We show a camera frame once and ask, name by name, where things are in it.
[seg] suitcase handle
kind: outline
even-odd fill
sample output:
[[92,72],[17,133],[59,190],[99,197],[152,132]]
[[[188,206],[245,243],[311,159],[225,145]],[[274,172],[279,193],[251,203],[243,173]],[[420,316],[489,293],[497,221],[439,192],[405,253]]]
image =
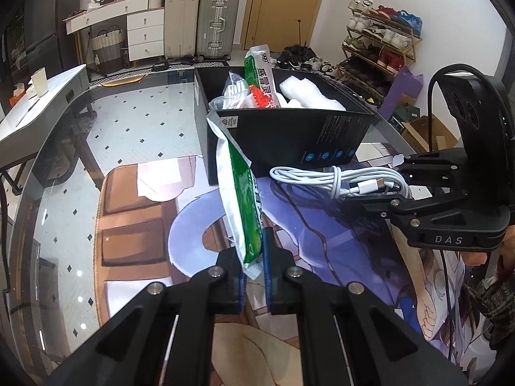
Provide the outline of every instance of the suitcase handle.
[[218,19],[220,19],[220,22],[222,23],[222,27],[221,29],[218,31],[218,33],[221,33],[225,30],[225,19],[223,17],[219,17]]

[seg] black refrigerator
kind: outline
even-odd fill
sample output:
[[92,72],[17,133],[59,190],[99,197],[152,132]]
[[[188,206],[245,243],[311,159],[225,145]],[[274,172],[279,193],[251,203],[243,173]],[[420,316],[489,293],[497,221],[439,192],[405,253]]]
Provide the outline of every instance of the black refrigerator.
[[45,67],[53,77],[78,65],[73,35],[63,20],[79,10],[80,0],[25,0],[23,29],[30,74]]

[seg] glass table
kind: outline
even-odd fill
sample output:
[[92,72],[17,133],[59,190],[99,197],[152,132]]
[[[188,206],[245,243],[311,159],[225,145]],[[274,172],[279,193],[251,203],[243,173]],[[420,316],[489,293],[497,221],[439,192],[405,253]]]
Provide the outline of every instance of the glass table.
[[[208,185],[200,156],[193,79],[192,69],[175,70],[91,88],[65,111],[35,160],[12,228],[6,339],[36,382],[152,280],[185,282],[231,246],[220,194]],[[364,142],[413,153],[380,115]],[[343,219],[336,201],[269,178],[258,186],[265,225],[297,265],[324,281],[361,281],[446,354],[445,290],[435,254],[420,255],[424,295],[384,220]],[[464,266],[454,253],[447,259],[454,302]],[[431,326],[422,303],[436,315]],[[476,326],[464,321],[467,343]],[[270,384],[301,383],[295,316],[267,313],[262,277],[248,283],[244,314],[216,322],[212,385],[245,384],[248,373],[227,361],[241,354],[238,338],[251,339]],[[461,357],[466,346],[455,347]],[[276,360],[290,361],[288,370]]]

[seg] anime character illustration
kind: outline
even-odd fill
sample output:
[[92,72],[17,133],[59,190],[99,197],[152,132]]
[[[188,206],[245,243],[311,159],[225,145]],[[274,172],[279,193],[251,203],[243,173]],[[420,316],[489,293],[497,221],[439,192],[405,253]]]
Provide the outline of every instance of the anime character illustration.
[[[394,240],[383,219],[344,216],[344,203],[319,190],[270,178],[257,183],[264,224],[274,229],[277,245],[291,251],[298,266],[336,285],[363,283],[446,353],[449,322],[438,254],[408,247],[395,228]],[[102,187],[95,236],[100,323],[151,281],[187,281],[231,246],[220,193],[208,185],[202,158],[114,169]],[[454,253],[445,259],[458,321],[453,355],[459,361],[476,323],[464,314],[470,309],[455,301],[463,285],[463,261]],[[248,281],[246,294],[243,314],[215,318],[211,385],[301,384],[295,316],[267,312],[262,275]]]

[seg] blue sneaker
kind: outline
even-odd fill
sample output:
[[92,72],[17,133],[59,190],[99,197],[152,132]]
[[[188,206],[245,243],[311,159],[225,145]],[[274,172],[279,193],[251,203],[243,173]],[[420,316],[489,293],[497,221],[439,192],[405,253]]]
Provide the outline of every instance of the blue sneaker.
[[410,14],[405,10],[399,11],[396,16],[392,16],[394,22],[404,24],[413,30],[415,36],[420,37],[422,33],[422,19],[414,14]]

